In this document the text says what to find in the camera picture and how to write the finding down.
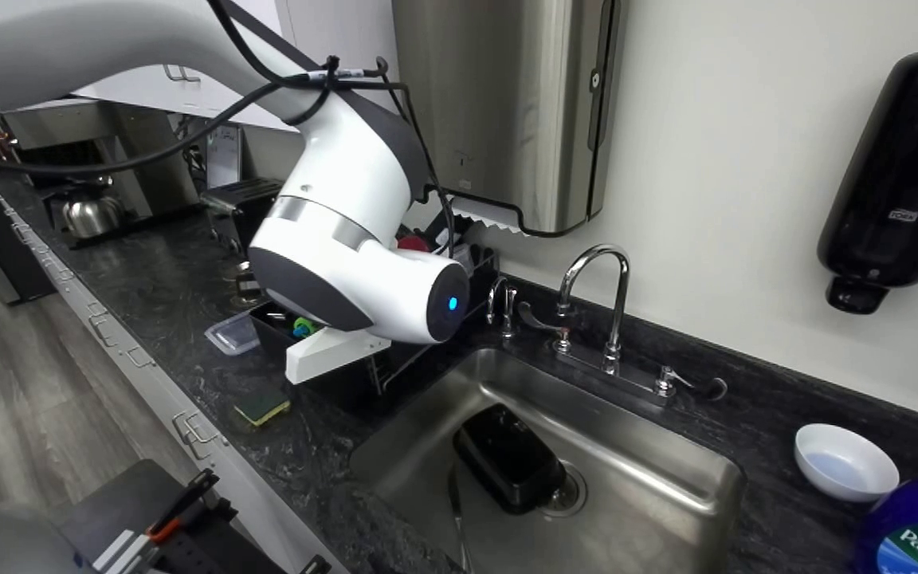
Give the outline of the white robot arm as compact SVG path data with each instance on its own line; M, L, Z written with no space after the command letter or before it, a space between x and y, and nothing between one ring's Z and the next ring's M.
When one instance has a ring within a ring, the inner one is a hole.
M249 243L270 300L404 344L461 325L466 267L395 243L431 191L431 158L413 123L377 103L379 76L302 54L236 0L0 0L0 110L149 65L192 68L300 133Z

